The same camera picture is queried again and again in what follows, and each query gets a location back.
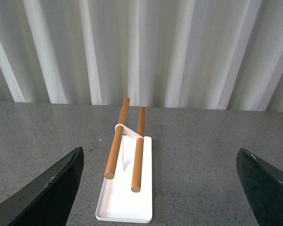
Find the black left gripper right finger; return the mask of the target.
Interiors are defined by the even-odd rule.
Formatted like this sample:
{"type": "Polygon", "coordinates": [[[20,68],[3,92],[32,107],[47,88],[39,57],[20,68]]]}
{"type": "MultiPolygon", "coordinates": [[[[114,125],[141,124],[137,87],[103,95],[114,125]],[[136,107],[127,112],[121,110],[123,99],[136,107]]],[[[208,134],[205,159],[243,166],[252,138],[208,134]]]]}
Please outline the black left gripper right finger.
{"type": "Polygon", "coordinates": [[[260,226],[283,226],[283,171],[245,148],[236,158],[238,176],[260,226]]]}

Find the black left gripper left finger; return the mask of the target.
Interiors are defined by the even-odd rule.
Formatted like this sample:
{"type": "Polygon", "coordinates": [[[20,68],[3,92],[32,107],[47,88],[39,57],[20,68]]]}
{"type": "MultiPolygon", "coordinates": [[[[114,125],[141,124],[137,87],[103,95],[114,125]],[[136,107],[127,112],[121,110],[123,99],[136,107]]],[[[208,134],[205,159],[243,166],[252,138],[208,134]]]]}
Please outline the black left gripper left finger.
{"type": "Polygon", "coordinates": [[[78,147],[0,203],[0,226],[66,225],[83,166],[83,149],[78,147]]]}

